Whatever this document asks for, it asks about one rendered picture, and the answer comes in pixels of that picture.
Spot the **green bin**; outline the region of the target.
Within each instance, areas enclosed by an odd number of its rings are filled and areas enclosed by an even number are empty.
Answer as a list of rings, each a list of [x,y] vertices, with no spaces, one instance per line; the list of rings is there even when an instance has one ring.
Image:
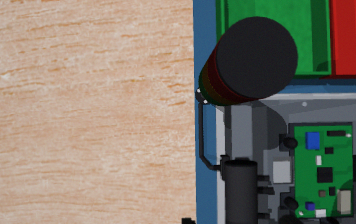
[[[216,44],[235,22],[252,16],[282,24],[298,48],[298,67],[293,79],[331,75],[329,0],[215,0]],[[225,26],[224,26],[225,10]]]

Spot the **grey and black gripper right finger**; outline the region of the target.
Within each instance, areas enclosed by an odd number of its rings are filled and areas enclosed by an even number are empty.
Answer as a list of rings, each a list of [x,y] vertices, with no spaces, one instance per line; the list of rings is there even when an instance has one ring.
[[[279,218],[279,224],[304,224],[294,215],[283,215]]]

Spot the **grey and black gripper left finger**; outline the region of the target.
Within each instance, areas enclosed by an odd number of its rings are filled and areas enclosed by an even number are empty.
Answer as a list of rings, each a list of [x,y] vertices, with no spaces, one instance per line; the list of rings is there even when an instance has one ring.
[[[196,224],[195,220],[191,220],[191,218],[182,218],[182,224]]]

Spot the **red bin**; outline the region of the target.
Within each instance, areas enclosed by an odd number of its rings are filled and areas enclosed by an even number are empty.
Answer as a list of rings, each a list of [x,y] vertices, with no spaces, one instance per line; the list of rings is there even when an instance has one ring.
[[[331,75],[319,79],[356,79],[356,0],[329,0],[329,16]]]

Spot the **green circuit board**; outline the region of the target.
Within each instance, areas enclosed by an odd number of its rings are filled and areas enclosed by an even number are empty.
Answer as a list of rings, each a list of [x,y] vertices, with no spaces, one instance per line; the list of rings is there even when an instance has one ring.
[[[353,216],[352,125],[294,126],[294,138],[295,217]]]

